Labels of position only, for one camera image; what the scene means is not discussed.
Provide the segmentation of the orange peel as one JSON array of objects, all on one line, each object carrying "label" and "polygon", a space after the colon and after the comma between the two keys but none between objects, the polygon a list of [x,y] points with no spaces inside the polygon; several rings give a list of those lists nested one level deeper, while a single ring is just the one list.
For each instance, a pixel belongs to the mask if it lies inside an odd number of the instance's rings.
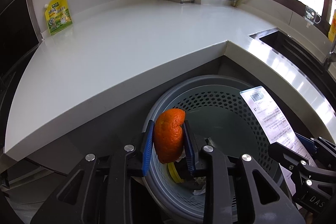
[{"label": "orange peel", "polygon": [[164,111],[154,125],[154,148],[158,160],[168,164],[179,159],[183,151],[182,125],[186,113],[181,109]]}]

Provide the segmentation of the printed paper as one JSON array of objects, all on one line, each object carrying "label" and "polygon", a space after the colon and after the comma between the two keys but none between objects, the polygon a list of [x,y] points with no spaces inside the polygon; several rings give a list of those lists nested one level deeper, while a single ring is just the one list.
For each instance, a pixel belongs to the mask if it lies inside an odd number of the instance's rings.
[{"label": "printed paper", "polygon": [[195,180],[195,186],[193,190],[193,195],[194,196],[200,196],[205,194],[206,192],[206,177],[197,177],[194,178]]}]

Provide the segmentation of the grey perforated trash bin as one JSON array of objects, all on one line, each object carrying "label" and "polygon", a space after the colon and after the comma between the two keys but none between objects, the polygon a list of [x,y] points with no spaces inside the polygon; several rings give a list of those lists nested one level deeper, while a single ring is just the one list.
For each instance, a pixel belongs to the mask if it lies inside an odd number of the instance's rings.
[{"label": "grey perforated trash bin", "polygon": [[[169,109],[186,113],[191,132],[215,150],[231,157],[252,156],[269,176],[284,181],[277,162],[268,155],[269,141],[256,117],[240,96],[251,85],[238,79],[205,75],[185,80],[165,92],[153,105],[146,121],[156,121]],[[159,206],[180,223],[202,223],[205,195],[173,182],[167,165],[151,154],[145,185]]]}]

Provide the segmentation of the black kitchen sink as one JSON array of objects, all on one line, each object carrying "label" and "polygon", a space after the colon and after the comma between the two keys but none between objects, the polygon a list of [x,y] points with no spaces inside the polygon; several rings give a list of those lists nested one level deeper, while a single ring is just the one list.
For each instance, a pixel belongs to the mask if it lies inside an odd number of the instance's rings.
[{"label": "black kitchen sink", "polygon": [[296,40],[278,28],[261,31],[250,37],[266,43],[291,61],[335,108],[335,80],[322,64]]}]

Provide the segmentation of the clear suction holder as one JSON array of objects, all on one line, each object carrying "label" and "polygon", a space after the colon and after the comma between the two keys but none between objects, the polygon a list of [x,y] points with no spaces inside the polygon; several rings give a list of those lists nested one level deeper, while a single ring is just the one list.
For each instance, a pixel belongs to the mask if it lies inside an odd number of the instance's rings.
[{"label": "clear suction holder", "polygon": [[304,19],[311,25],[319,24],[321,22],[321,17],[319,14],[309,6],[305,6]]}]

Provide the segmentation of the yellow seasoning pouch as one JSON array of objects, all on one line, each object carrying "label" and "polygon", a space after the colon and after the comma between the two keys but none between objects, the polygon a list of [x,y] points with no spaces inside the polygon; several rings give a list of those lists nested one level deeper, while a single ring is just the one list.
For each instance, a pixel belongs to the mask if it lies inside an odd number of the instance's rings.
[{"label": "yellow seasoning pouch", "polygon": [[72,24],[67,0],[52,0],[45,5],[45,19],[51,36]]}]

